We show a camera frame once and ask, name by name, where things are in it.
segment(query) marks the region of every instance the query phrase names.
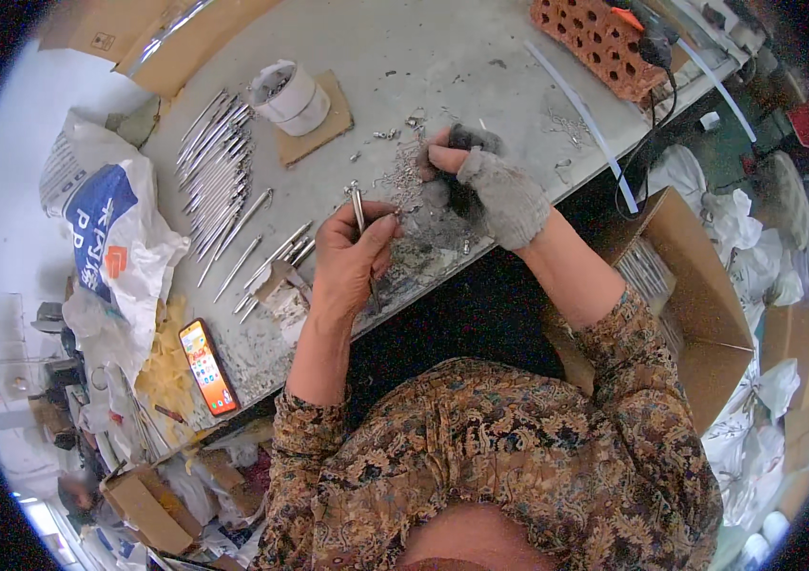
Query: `power cord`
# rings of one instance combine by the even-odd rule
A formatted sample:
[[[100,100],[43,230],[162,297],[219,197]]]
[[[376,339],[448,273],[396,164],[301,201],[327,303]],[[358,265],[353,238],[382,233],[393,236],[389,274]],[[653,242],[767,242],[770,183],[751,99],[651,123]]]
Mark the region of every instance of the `power cord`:
[[[650,142],[654,135],[661,130],[665,124],[673,117],[673,112],[677,109],[677,82],[673,78],[673,74],[670,69],[665,69],[664,71],[667,72],[667,80],[671,83],[671,89],[673,90],[673,102],[671,103],[671,110],[667,112],[667,114],[662,117],[660,121],[655,123],[655,112],[654,112],[654,96],[649,91],[648,97],[649,101],[651,102],[652,106],[652,129],[648,131],[642,140],[636,144],[633,150],[629,153],[629,158],[626,160],[626,165],[620,170],[620,176],[617,177],[617,186],[614,189],[614,207],[617,209],[617,213],[627,221],[632,222],[633,220],[637,220],[641,215],[642,212],[645,211],[645,207],[648,206],[648,166],[645,167],[645,200],[643,200],[642,208],[639,209],[639,212],[636,213],[634,216],[627,216],[622,208],[620,208],[620,181],[623,179],[624,175],[626,174],[626,170],[635,160],[636,154],[639,154],[639,151],[645,146],[646,143]]]

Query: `white roll of tape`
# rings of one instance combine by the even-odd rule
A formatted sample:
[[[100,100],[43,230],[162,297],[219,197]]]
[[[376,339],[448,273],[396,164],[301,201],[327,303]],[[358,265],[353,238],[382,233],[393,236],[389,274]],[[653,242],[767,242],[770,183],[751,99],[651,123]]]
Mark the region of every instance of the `white roll of tape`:
[[[299,64],[281,59],[253,80],[252,107],[288,135],[298,137],[322,124],[331,101]]]

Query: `woman's left hand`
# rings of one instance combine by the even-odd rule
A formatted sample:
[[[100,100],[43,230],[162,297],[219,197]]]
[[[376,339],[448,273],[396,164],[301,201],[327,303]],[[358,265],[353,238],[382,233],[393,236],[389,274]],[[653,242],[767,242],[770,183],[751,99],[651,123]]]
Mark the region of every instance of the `woman's left hand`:
[[[357,240],[353,206],[345,204],[316,233],[316,279],[313,312],[349,320],[363,309],[370,296],[370,276],[380,278],[391,265],[390,242],[402,237],[395,212],[384,202],[363,201],[368,227]]]

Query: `blouse sleeve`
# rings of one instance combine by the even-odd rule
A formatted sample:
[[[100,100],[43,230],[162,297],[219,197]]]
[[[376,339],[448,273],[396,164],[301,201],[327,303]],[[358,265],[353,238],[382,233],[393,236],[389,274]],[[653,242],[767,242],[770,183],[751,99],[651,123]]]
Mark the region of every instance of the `blouse sleeve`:
[[[265,528],[249,568],[311,569],[311,501],[322,462],[341,447],[345,405],[310,405],[286,391],[274,404]]]
[[[595,405],[611,417],[638,473],[654,483],[700,543],[718,527],[721,495],[648,303],[627,285],[614,309],[576,339],[595,368]]]

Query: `workbench surface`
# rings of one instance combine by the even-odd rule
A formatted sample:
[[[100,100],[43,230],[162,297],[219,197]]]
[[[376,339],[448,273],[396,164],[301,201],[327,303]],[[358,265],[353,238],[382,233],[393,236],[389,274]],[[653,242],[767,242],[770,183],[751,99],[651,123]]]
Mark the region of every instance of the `workbench surface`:
[[[205,319],[243,406],[253,405],[284,383],[294,354],[263,308],[255,309],[243,325],[232,314],[243,282],[309,219],[314,220],[309,231],[313,236],[344,200],[342,188],[351,179],[360,181],[367,200],[389,199],[397,192],[378,184],[372,188],[371,182],[393,170],[396,145],[412,140],[403,122],[415,108],[426,109],[428,135],[454,116],[473,127],[480,127],[483,120],[504,139],[509,155],[544,186],[553,203],[600,173],[607,161],[591,138],[583,138],[579,149],[565,132],[545,131],[553,126],[548,108],[568,120],[578,120],[579,115],[525,49],[526,39],[579,92],[616,154],[629,151],[648,132],[650,121],[638,108],[614,97],[569,51],[532,27],[529,6],[529,0],[284,0],[211,58],[173,102],[142,152],[157,167],[160,212],[174,230],[186,235],[190,222],[181,212],[186,197],[177,191],[172,175],[180,139],[221,88],[239,92],[261,68],[278,59],[293,59],[312,75],[334,71],[355,122],[351,131],[291,169],[278,163],[273,126],[264,119],[252,124],[256,149],[250,200],[273,187],[273,203],[246,224],[200,289],[196,283],[204,264],[186,257],[175,269],[170,294],[187,296],[187,321]],[[733,45],[729,51],[716,69],[720,78],[739,69],[747,58]],[[684,82],[679,74],[678,82]],[[702,75],[682,86],[678,112],[711,88]],[[666,107],[658,114],[665,112]],[[372,138],[374,131],[392,127],[404,131],[397,141]],[[362,156],[351,163],[351,155],[358,151]],[[571,164],[558,173],[554,166],[563,159]],[[393,249],[396,267],[380,283],[382,313],[361,315],[355,336],[398,313],[492,247],[488,237],[466,234],[451,215],[433,212],[429,205],[406,215],[403,223],[409,237]],[[259,233],[262,244],[224,296],[212,303],[226,274]],[[468,255],[462,252],[465,237],[471,243]],[[311,281],[314,268],[313,255],[300,273]],[[195,413],[187,419],[191,426],[216,424],[219,419],[208,412],[200,391],[193,391],[193,399]]]

